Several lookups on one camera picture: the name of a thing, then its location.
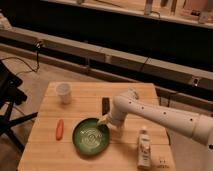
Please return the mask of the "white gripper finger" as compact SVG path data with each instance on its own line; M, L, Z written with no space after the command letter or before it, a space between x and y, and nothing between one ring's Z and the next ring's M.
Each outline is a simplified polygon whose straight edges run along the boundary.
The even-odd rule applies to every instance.
M108 123L109 123L108 114L101 116L97 122L98 125L107 125Z

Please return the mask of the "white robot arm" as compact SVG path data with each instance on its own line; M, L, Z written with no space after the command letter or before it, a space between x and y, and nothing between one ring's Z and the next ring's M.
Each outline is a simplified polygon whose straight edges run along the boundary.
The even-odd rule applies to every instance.
M99 124L123 125L128 114L148 119L195 140L213 151L213 118L199 113L153 105L139 100L134 89L113 97L111 111L102 116Z

